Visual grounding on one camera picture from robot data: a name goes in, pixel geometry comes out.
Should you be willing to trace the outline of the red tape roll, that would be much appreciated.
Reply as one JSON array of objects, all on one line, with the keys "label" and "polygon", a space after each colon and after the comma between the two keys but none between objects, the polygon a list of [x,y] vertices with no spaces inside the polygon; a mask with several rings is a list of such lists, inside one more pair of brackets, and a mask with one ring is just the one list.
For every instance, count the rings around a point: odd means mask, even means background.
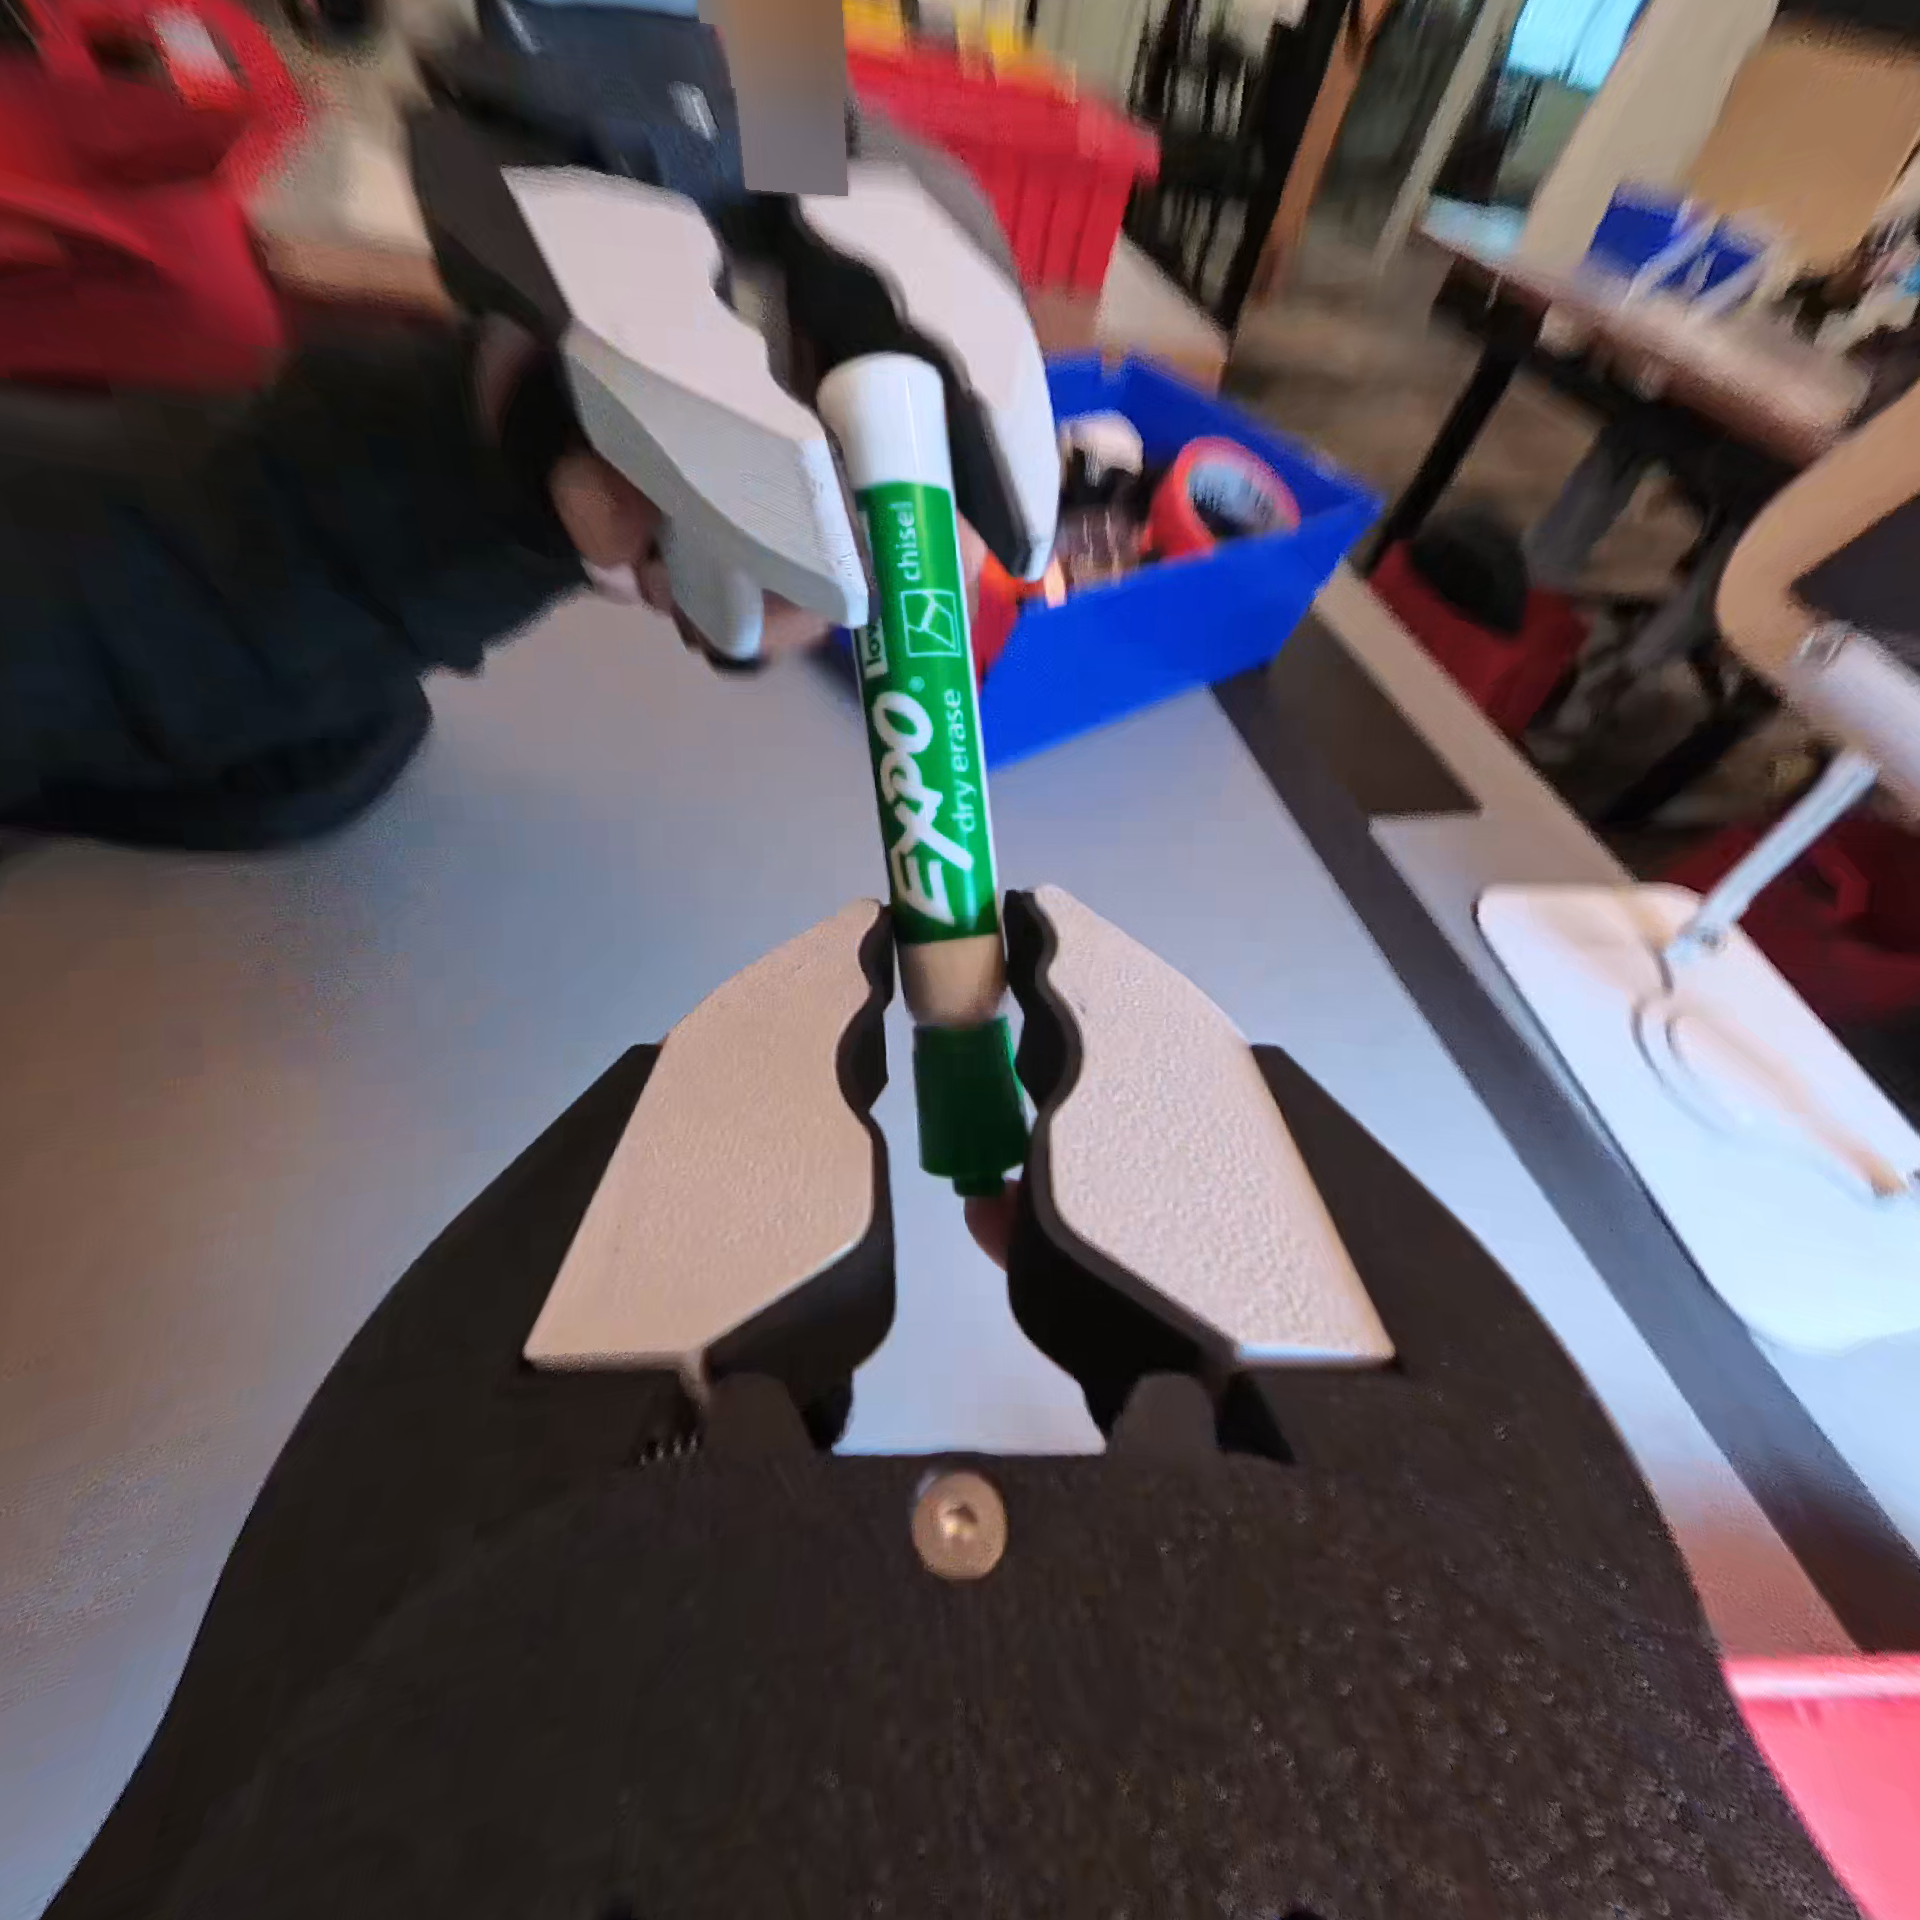
[{"label": "red tape roll", "polygon": [[1139,553],[1151,559],[1200,559],[1222,544],[1291,537],[1304,511],[1282,472],[1224,437],[1190,438],[1153,485]]}]

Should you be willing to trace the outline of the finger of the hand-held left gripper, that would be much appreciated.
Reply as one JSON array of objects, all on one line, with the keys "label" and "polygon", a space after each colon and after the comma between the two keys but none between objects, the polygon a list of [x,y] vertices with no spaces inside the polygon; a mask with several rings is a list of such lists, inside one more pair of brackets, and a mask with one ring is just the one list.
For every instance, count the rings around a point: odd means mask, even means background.
[{"label": "finger of the hand-held left gripper", "polygon": [[559,351],[582,432],[655,505],[696,632],[760,632],[767,596],[861,626],[869,569],[824,424],[720,296],[705,216],[578,166],[510,166],[503,180],[566,309]]},{"label": "finger of the hand-held left gripper", "polygon": [[854,159],[846,194],[799,199],[799,336],[819,374],[877,351],[934,369],[955,506],[1034,583],[1061,511],[1039,338],[1016,279],[902,162]]}]

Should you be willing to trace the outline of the blue plastic bin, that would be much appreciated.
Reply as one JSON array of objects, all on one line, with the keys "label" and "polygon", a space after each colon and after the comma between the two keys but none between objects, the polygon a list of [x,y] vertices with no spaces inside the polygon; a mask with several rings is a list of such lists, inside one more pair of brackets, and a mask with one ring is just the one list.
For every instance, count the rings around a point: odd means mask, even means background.
[{"label": "blue plastic bin", "polygon": [[1150,463],[1190,440],[1234,440],[1273,466],[1301,520],[1024,609],[978,690],[993,773],[1270,661],[1382,506],[1319,447],[1147,358],[1050,356],[1047,389],[1057,421],[1126,416]]}]

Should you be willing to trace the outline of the person's left hand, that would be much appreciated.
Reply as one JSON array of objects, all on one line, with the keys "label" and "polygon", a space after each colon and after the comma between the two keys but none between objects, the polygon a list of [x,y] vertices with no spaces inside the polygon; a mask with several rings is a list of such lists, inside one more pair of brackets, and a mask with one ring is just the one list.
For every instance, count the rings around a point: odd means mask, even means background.
[{"label": "person's left hand", "polygon": [[757,656],[722,656],[673,596],[663,553],[663,517],[647,495],[586,447],[574,447],[554,461],[547,493],[590,586],[621,606],[647,606],[667,616],[682,646],[715,671],[749,676],[778,656],[824,644],[824,622],[767,594],[760,601]]}]

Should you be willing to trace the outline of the red plastic crate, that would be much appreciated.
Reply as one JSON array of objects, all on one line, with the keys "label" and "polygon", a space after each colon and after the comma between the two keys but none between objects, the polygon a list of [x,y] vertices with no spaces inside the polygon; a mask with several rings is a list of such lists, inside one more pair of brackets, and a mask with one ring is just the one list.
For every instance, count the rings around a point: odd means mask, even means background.
[{"label": "red plastic crate", "polygon": [[847,76],[863,106],[967,169],[1029,293],[1102,293],[1129,200],[1160,172],[1151,127],[1056,65],[915,39],[851,40]]}]

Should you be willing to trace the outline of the long wooden edged desk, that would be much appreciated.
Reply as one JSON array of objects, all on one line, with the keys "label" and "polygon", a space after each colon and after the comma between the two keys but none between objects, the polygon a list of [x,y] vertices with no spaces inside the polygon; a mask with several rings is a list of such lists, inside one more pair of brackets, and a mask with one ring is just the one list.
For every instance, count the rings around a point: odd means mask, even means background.
[{"label": "long wooden edged desk", "polygon": [[1854,358],[1774,319],[1699,317],[1632,298],[1598,271],[1529,263],[1514,225],[1488,210],[1430,210],[1421,240],[1447,261],[1430,311],[1466,328],[1479,358],[1385,511],[1368,569],[1425,525],[1518,377],[1595,421],[1525,534],[1526,559],[1558,586],[1583,570],[1658,453],[1674,453],[1682,472],[1751,493],[1813,463],[1865,400],[1870,374]]}]

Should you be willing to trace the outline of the small blue bin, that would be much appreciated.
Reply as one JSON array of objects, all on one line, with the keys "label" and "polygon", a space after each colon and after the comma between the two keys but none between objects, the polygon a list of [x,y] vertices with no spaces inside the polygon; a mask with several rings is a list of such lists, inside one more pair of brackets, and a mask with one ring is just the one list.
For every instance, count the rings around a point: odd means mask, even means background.
[{"label": "small blue bin", "polygon": [[1629,301],[1670,301],[1709,312],[1752,301],[1769,277],[1769,237],[1699,199],[1619,185],[1579,261]]}]

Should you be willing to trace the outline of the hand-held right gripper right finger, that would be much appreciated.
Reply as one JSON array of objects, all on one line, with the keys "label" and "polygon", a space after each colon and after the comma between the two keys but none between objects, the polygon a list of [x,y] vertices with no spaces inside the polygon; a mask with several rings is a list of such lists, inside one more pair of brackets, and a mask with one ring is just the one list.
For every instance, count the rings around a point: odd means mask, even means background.
[{"label": "hand-held right gripper right finger", "polygon": [[1147,1376],[1219,1402],[1259,1372],[1392,1365],[1235,1022],[1057,884],[1003,908],[1034,1106],[1005,1269],[1026,1340],[1089,1408],[1121,1408]]}]

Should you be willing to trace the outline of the large red bag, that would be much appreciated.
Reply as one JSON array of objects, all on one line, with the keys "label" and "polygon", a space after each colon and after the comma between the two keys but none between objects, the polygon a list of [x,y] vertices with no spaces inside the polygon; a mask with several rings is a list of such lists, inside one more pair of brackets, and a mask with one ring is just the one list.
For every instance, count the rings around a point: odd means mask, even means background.
[{"label": "large red bag", "polygon": [[2,378],[257,383],[286,322],[248,204],[302,120],[242,5],[5,5]]}]

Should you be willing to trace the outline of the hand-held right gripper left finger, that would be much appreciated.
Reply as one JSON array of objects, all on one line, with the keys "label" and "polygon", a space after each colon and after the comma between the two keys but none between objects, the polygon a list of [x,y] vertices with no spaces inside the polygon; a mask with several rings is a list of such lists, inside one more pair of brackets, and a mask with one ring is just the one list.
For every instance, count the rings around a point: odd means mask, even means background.
[{"label": "hand-held right gripper left finger", "polygon": [[632,1111],[523,1340],[542,1373],[726,1373],[795,1396],[891,1322],[883,1154],[856,1041],[893,996],[888,919],[856,897],[699,999]]}]

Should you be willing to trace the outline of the person's left forearm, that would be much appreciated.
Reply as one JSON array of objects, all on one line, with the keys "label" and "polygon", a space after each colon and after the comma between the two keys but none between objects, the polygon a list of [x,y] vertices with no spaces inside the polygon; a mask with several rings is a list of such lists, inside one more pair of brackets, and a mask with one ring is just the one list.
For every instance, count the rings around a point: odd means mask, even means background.
[{"label": "person's left forearm", "polygon": [[6,831],[259,850],[371,805],[434,674],[585,586],[558,354],[352,326],[227,404],[5,423]]}]

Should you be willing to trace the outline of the green dry erase marker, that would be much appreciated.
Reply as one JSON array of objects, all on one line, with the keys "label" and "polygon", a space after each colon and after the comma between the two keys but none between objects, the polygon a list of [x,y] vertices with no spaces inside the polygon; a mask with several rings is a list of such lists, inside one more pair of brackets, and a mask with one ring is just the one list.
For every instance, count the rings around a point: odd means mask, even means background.
[{"label": "green dry erase marker", "polygon": [[915,356],[863,354],[827,374],[817,412],[870,556],[851,661],[913,1028],[918,1158],[979,1198],[1024,1164],[1026,1114],[943,383]]}]

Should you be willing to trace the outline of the red plastic bin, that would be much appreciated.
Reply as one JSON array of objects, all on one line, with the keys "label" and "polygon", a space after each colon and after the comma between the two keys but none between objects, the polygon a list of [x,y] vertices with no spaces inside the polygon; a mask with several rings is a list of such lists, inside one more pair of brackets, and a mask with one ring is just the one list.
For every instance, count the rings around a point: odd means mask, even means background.
[{"label": "red plastic bin", "polygon": [[1872,1918],[1918,1914],[1918,1656],[1720,1663],[1795,1815]]}]

